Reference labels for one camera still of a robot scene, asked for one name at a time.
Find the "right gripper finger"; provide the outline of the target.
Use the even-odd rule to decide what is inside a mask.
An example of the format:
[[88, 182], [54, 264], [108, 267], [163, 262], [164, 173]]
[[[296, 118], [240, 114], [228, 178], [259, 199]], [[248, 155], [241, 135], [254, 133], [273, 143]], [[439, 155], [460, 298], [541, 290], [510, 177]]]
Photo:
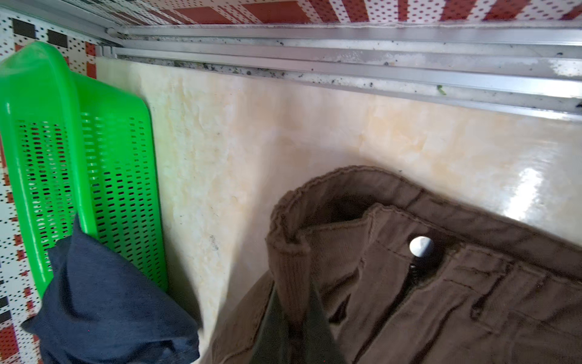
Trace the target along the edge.
[[315, 285], [310, 285], [303, 323], [292, 327], [277, 291], [270, 300], [253, 347], [251, 363], [344, 363]]

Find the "brown trousers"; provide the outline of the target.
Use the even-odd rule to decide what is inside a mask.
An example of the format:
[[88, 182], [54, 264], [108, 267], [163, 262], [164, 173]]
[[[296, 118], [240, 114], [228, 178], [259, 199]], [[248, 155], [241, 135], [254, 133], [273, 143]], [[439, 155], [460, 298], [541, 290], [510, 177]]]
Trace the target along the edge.
[[390, 171], [340, 168], [288, 192], [266, 247], [210, 363], [251, 363], [273, 290], [303, 323], [310, 285], [344, 363], [581, 361], [580, 247]]

